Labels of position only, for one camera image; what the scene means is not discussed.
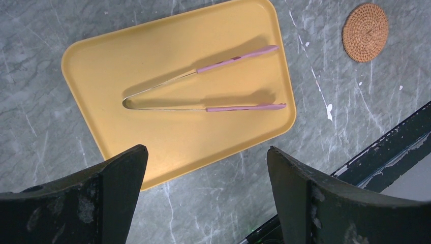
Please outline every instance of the tray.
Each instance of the tray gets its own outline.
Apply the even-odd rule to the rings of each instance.
[[[280,49],[137,96],[147,107],[287,103],[281,110],[139,111],[125,94],[266,45]],[[79,41],[61,69],[108,159],[136,144],[149,157],[141,190],[288,131],[296,117],[283,41],[268,0],[233,0]]]

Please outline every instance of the purple handle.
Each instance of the purple handle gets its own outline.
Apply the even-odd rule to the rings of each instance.
[[[235,111],[235,110],[278,110],[285,108],[285,103],[280,104],[261,104],[256,106],[234,106],[234,107],[213,107],[205,108],[207,112]]]
[[[238,61],[238,60],[246,58],[246,57],[255,57],[255,56],[259,56],[259,55],[265,54],[265,53],[269,53],[269,52],[272,52],[274,50],[277,50],[278,48],[279,47],[277,45],[269,45],[269,46],[266,46],[266,47],[262,47],[260,49],[257,49],[255,51],[253,51],[253,52],[249,52],[247,54],[244,54],[242,56],[233,57],[233,58],[231,58],[229,60],[222,61],[222,62],[217,63],[217,64],[213,64],[213,65],[210,65],[210,66],[207,66],[207,67],[203,67],[203,68],[197,69],[197,73],[199,74],[199,73],[202,73],[202,72],[205,72],[205,71],[208,71],[208,70],[211,70],[211,69],[223,66],[223,65],[228,65],[228,64],[231,64],[231,63],[233,63],[235,61]]]

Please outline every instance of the marble table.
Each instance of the marble table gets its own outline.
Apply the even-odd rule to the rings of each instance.
[[[2,0],[0,191],[103,159],[60,69],[72,43],[220,1]],[[276,214],[265,162],[275,145],[331,173],[431,100],[431,2],[376,0],[389,39],[353,62],[341,29],[361,1],[273,0],[297,106],[286,134],[142,192],[128,243],[236,243]]]

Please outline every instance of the brown wicker coaster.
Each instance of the brown wicker coaster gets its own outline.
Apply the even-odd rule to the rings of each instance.
[[[368,62],[383,50],[389,34],[385,12],[375,4],[356,7],[343,27],[347,55],[357,62]]]

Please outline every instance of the gray marble surface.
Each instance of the gray marble surface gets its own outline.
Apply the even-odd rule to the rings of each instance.
[[[61,74],[69,45],[218,2],[0,1],[0,191],[21,191],[102,161]],[[265,162],[270,145],[331,173],[431,100],[430,1],[377,0],[389,18],[389,39],[366,64],[350,60],[341,43],[346,17],[362,1],[272,2],[295,125],[142,192],[128,243],[238,242],[276,214]]]

